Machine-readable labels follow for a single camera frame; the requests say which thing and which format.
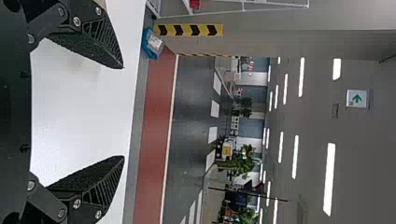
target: metal railing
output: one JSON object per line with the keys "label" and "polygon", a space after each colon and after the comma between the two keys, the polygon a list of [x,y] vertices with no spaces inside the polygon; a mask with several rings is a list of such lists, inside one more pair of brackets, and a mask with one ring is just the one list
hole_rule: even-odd
{"label": "metal railing", "polygon": [[190,0],[147,0],[157,18],[274,11],[309,8],[309,0],[201,0],[199,8],[191,8]]}

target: bolt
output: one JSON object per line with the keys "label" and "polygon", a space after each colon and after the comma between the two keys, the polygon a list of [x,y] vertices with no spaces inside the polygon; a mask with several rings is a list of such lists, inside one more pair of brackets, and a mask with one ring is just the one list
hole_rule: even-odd
{"label": "bolt", "polygon": [[66,210],[61,209],[61,211],[59,211],[59,213],[58,213],[58,218],[63,218],[64,215],[66,215]]}
{"label": "bolt", "polygon": [[73,208],[77,210],[77,209],[79,209],[80,206],[81,206],[81,200],[76,199],[73,203]]}
{"label": "bolt", "polygon": [[79,27],[81,25],[81,20],[79,19],[79,17],[75,17],[73,18],[73,23],[75,24],[75,26]]}
{"label": "bolt", "polygon": [[21,79],[28,79],[30,77],[30,74],[24,71],[20,72],[20,78]]}
{"label": "bolt", "polygon": [[28,144],[23,144],[23,145],[20,146],[20,152],[21,153],[25,153],[25,152],[27,152],[29,150],[30,150],[30,145],[28,145]]}
{"label": "bolt", "polygon": [[59,13],[59,15],[60,15],[61,17],[63,17],[63,16],[64,16],[64,9],[61,8],[61,7],[58,7],[58,13]]}
{"label": "bolt", "polygon": [[27,191],[32,191],[35,188],[35,181],[29,180],[27,183]]}
{"label": "bolt", "polygon": [[33,35],[27,34],[27,37],[28,37],[29,44],[35,43],[35,37]]}
{"label": "bolt", "polygon": [[98,15],[98,16],[102,15],[102,9],[99,8],[99,7],[97,7],[97,8],[95,9],[95,12],[96,12],[96,15]]}
{"label": "bolt", "polygon": [[99,211],[96,212],[95,218],[96,218],[96,219],[99,219],[99,218],[101,218],[101,217],[102,217],[102,211],[99,210]]}

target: yellow black warning stripe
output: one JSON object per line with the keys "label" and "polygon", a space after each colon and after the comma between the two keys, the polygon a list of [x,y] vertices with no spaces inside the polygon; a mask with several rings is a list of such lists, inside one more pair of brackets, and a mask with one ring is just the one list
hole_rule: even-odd
{"label": "yellow black warning stripe", "polygon": [[180,56],[196,56],[196,57],[226,57],[232,58],[232,55],[217,54],[217,53],[179,53]]}
{"label": "yellow black warning stripe", "polygon": [[162,36],[223,36],[224,25],[220,23],[157,23],[154,33]]}

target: red stripe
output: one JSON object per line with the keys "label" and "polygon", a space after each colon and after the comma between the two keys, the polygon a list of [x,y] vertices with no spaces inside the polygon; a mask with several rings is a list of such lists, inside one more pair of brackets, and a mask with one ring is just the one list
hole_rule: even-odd
{"label": "red stripe", "polygon": [[160,223],[175,62],[167,47],[149,62],[134,223]]}

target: potted plant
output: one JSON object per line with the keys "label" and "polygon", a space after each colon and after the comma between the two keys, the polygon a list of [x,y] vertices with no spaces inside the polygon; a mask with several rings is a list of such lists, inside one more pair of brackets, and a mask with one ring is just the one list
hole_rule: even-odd
{"label": "potted plant", "polygon": [[249,97],[239,97],[234,99],[233,104],[233,116],[243,116],[244,118],[249,118],[251,115],[251,107],[253,105],[253,101]]}
{"label": "potted plant", "polygon": [[233,170],[233,176],[242,176],[248,178],[248,173],[251,172],[256,165],[252,145],[243,145],[241,153],[234,153],[230,161],[217,161],[217,166],[220,169]]}
{"label": "potted plant", "polygon": [[252,208],[244,208],[233,216],[233,224],[259,223],[259,214]]}

